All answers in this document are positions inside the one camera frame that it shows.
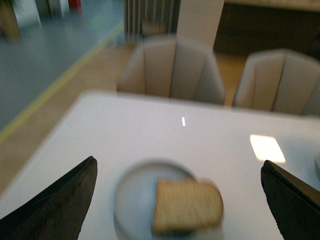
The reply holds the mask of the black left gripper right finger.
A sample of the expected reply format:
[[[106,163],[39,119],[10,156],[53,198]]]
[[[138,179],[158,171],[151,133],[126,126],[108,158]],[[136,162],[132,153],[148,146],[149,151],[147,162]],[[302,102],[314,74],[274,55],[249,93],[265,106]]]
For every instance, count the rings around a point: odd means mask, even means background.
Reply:
[[[260,170],[269,209],[285,240],[320,238],[320,191],[266,160]]]

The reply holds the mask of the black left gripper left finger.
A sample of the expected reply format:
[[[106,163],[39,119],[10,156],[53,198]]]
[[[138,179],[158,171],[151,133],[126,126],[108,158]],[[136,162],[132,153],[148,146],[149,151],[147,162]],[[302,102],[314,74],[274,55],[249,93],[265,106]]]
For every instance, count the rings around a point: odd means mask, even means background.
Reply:
[[[98,175],[93,156],[0,220],[2,240],[76,240]]]

